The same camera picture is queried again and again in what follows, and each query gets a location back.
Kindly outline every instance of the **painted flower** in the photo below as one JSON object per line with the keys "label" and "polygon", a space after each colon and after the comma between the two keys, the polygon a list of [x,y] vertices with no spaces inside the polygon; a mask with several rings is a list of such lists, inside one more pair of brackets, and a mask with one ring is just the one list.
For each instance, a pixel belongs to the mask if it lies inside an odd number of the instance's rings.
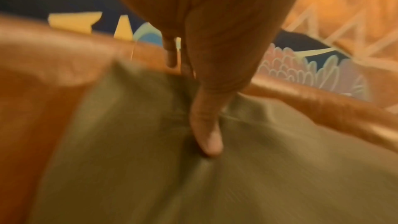
{"label": "painted flower", "polygon": [[344,59],[339,64],[337,56],[331,56],[317,71],[315,61],[308,62],[305,57],[296,56],[290,48],[282,50],[271,44],[257,74],[368,100],[365,80],[350,59]]}

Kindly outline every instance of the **blurred background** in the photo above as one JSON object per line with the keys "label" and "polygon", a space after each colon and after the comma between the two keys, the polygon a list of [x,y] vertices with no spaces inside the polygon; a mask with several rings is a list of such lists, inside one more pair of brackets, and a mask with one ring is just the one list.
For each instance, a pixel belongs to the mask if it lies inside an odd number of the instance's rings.
{"label": "blurred background", "polygon": [[[161,45],[160,32],[119,0],[0,0],[0,12]],[[398,0],[297,0],[256,78],[264,75],[398,114]]]}

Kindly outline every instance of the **green cloth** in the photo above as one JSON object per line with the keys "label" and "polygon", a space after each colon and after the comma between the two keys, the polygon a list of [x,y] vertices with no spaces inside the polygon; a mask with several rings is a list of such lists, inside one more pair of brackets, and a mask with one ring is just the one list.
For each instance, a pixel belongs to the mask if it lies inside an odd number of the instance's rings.
{"label": "green cloth", "polygon": [[238,95],[225,149],[188,124],[197,84],[118,62],[87,95],[28,224],[397,224],[398,157]]}

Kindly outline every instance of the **skin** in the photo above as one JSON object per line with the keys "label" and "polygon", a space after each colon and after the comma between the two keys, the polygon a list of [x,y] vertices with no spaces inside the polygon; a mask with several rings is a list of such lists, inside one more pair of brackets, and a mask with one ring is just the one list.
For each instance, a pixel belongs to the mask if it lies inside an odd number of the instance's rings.
{"label": "skin", "polygon": [[177,65],[175,38],[181,38],[181,72],[200,82],[191,128],[207,155],[219,155],[219,113],[250,83],[295,0],[123,1],[162,32],[169,67]]}

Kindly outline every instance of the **shiny fabric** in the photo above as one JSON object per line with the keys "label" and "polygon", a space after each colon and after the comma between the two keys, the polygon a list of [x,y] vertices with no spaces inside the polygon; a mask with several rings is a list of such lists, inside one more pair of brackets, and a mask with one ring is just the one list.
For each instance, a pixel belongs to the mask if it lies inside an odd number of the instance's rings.
{"label": "shiny fabric", "polygon": [[196,83],[120,61],[85,98],[28,224],[397,223],[398,156],[239,95],[207,159],[187,113]]}

